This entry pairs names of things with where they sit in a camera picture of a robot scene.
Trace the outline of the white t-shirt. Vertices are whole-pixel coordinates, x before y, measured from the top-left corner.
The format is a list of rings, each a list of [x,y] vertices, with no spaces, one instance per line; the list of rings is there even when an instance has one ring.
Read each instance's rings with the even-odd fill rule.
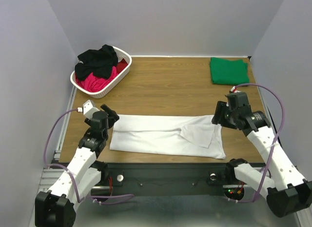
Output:
[[[212,116],[120,115],[110,149],[161,155],[226,158],[220,125]]]

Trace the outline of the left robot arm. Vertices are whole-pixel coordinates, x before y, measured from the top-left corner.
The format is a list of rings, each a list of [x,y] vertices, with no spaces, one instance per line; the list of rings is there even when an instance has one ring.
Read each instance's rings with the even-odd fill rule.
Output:
[[[89,126],[78,143],[68,166],[58,165],[64,171],[57,181],[35,198],[35,226],[72,227],[76,212],[94,185],[108,181],[108,172],[96,163],[109,139],[108,130],[119,120],[118,114],[103,104],[96,108],[88,100],[77,112],[83,113]]]

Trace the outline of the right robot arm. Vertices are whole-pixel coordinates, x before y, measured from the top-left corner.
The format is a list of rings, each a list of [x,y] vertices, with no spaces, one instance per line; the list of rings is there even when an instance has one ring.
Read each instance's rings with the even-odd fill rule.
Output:
[[[309,208],[312,183],[290,161],[265,114],[252,111],[245,92],[231,92],[226,98],[226,102],[217,102],[212,123],[242,131],[266,163],[260,172],[244,159],[232,159],[226,163],[226,181],[241,181],[249,185],[256,196],[266,199],[277,217]]]

